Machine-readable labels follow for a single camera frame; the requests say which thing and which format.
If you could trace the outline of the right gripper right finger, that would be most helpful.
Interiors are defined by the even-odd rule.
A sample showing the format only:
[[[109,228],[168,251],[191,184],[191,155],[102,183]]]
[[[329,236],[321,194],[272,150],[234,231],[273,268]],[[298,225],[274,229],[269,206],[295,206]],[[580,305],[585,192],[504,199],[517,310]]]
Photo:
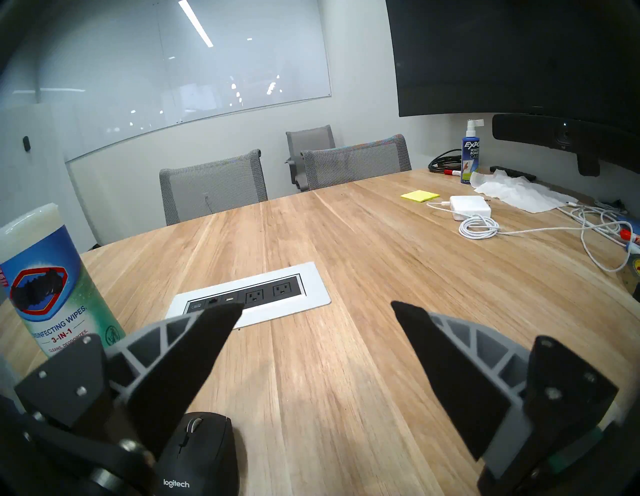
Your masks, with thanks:
[[[481,495],[569,495],[604,441],[619,388],[549,335],[496,329],[392,301],[431,388],[475,461]]]

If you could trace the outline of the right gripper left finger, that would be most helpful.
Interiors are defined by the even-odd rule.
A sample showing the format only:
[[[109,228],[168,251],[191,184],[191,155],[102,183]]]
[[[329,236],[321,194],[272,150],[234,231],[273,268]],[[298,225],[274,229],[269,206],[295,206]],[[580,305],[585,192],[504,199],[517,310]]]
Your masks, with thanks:
[[[209,377],[244,309],[225,303],[139,329],[104,348],[86,334],[26,376],[15,392],[27,439],[78,458],[158,457]]]

